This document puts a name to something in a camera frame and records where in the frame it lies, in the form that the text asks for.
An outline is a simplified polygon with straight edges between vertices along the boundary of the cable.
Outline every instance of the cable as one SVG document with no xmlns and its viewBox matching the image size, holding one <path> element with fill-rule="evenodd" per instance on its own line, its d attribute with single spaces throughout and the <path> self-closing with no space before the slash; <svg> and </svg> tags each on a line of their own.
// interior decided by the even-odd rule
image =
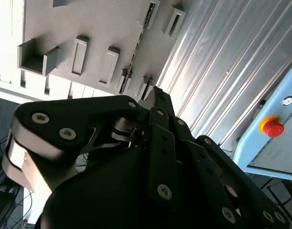
<svg viewBox="0 0 292 229">
<path fill-rule="evenodd" d="M 88 163 L 88 156 L 89 156 L 89 154 L 84 154 L 84 155 L 83 155 L 83 161 L 84 161 L 85 163 Z"/>
<path fill-rule="evenodd" d="M 30 196 L 31 197 L 31 205 L 30 205 L 30 208 L 27 210 L 27 212 L 25 213 L 25 215 L 21 218 L 21 219 L 19 219 L 10 229 L 13 229 L 14 228 L 14 226 L 16 226 L 17 224 L 19 224 L 19 222 L 21 221 L 21 220 L 23 220 L 24 219 L 24 217 L 25 216 L 27 216 L 27 214 L 29 213 L 29 211 L 31 210 L 31 207 L 32 207 L 32 196 L 31 196 L 31 194 L 32 194 L 32 192 L 30 192 L 29 190 L 28 190 L 28 192 L 29 192 L 29 195 L 27 195 L 26 197 L 28 197 L 28 196 Z"/>
</svg>

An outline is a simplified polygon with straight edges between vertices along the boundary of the screw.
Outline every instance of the screw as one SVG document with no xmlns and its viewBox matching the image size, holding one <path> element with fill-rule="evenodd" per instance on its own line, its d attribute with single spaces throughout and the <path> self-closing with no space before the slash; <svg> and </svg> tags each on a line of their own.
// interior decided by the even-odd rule
<svg viewBox="0 0 292 229">
<path fill-rule="evenodd" d="M 286 98 L 283 99 L 282 104 L 284 106 L 288 106 L 290 104 L 292 104 L 292 96 L 288 96 Z"/>
<path fill-rule="evenodd" d="M 285 219 L 284 217 L 277 211 L 274 212 L 275 217 L 278 218 L 279 221 L 281 221 L 282 223 L 285 223 Z"/>
<path fill-rule="evenodd" d="M 70 128 L 62 128 L 59 131 L 59 136 L 62 137 L 63 139 L 65 139 L 65 140 L 72 141 L 72 140 L 74 140 L 76 138 L 76 132 L 73 131 Z"/>
<path fill-rule="evenodd" d="M 170 188 L 164 184 L 160 184 L 157 187 L 157 192 L 160 195 L 160 197 L 162 197 L 165 200 L 170 200 L 172 197 Z"/>
<path fill-rule="evenodd" d="M 264 217 L 265 217 L 267 220 L 269 220 L 271 223 L 274 222 L 274 219 L 273 219 L 272 215 L 269 214 L 269 212 L 267 212 L 267 211 L 262 211 L 262 213 L 263 213 Z"/>
<path fill-rule="evenodd" d="M 212 143 L 211 143 L 211 140 L 209 140 L 208 138 L 205 138 L 204 141 L 205 141 L 205 143 L 207 143 L 208 145 L 211 145 L 211 144 L 212 144 Z"/>
<path fill-rule="evenodd" d="M 133 102 L 129 102 L 128 104 L 129 104 L 129 106 L 131 106 L 131 107 L 136 107 L 136 104 L 133 103 Z"/>
<path fill-rule="evenodd" d="M 222 214 L 223 214 L 224 218 L 226 218 L 229 222 L 231 222 L 233 224 L 236 222 L 236 218 L 230 209 L 223 207 Z"/>
<path fill-rule="evenodd" d="M 182 119 L 178 119 L 178 123 L 179 123 L 180 125 L 185 125 L 185 122 L 184 122 Z"/>
<path fill-rule="evenodd" d="M 157 110 L 157 112 L 160 114 L 160 115 L 164 115 L 164 113 L 160 110 Z"/>
<path fill-rule="evenodd" d="M 50 121 L 50 118 L 43 113 L 34 113 L 31 118 L 35 123 L 39 124 L 46 124 Z"/>
</svg>

